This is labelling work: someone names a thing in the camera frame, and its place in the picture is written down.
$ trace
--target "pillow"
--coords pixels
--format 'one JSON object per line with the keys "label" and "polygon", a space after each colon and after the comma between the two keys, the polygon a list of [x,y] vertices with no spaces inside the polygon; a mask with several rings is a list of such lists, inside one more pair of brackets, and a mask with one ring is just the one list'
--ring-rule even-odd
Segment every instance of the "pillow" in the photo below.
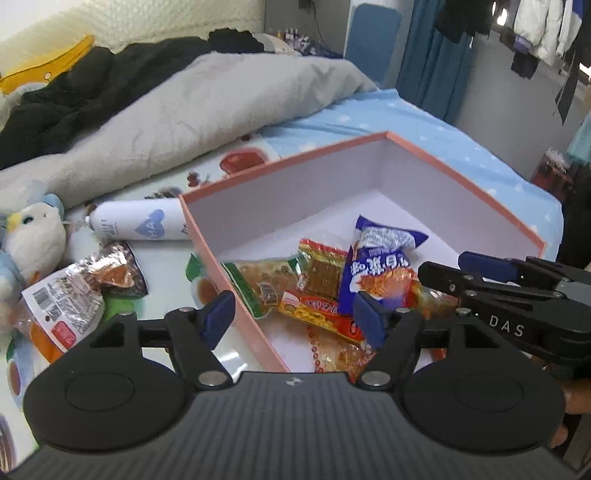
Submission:
{"label": "pillow", "polygon": [[4,95],[27,83],[48,83],[60,73],[66,72],[86,55],[95,43],[93,35],[86,35],[73,47],[63,48],[21,63],[14,72],[0,78],[0,90]]}

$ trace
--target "clear plastic wrapper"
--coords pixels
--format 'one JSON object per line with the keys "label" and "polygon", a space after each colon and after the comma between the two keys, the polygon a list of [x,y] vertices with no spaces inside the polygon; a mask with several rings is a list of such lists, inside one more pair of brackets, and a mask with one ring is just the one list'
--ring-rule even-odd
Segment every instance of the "clear plastic wrapper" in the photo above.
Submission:
{"label": "clear plastic wrapper", "polygon": [[[425,287],[418,280],[414,280],[406,306],[418,310],[426,319],[437,319],[455,313],[457,298]],[[447,349],[445,348],[431,349],[433,360],[445,358],[446,353]]]}
{"label": "clear plastic wrapper", "polygon": [[125,242],[106,245],[25,289],[11,323],[54,362],[96,329],[105,309],[102,291],[126,298],[148,293]]}
{"label": "clear plastic wrapper", "polygon": [[302,278],[298,255],[290,258],[224,262],[222,267],[255,320],[264,318],[279,306],[288,289],[296,289]]}
{"label": "clear plastic wrapper", "polygon": [[355,382],[375,352],[366,342],[350,343],[330,332],[309,327],[314,370],[317,373],[345,372]]}

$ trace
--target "pink box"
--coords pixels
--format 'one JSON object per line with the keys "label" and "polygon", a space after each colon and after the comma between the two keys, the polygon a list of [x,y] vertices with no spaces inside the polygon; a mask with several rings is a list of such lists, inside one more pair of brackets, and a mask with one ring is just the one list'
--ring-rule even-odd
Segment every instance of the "pink box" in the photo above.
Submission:
{"label": "pink box", "polygon": [[[541,256],[545,248],[493,197],[391,132],[250,168],[182,195],[181,204],[218,290],[233,290],[220,262],[289,257],[303,236],[349,239],[359,215],[429,234],[410,256],[415,269],[427,260],[457,268],[466,250],[525,258]],[[257,323],[236,298],[235,325],[263,368],[312,368],[303,324]]]}

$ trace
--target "gray blanket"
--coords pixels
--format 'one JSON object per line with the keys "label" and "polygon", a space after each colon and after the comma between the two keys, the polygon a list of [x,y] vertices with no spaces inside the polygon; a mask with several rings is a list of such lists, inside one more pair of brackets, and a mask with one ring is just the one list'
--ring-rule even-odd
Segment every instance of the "gray blanket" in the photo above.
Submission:
{"label": "gray blanket", "polygon": [[0,207],[22,208],[39,181],[73,207],[375,88],[346,60],[204,55],[67,153],[0,171]]}

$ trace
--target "bottle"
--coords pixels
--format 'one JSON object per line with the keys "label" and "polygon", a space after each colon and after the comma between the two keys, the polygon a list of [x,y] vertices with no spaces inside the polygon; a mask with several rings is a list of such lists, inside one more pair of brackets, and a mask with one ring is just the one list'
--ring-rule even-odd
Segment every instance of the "bottle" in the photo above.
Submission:
{"label": "bottle", "polygon": [[106,240],[189,240],[179,199],[103,202],[89,208],[86,224]]}

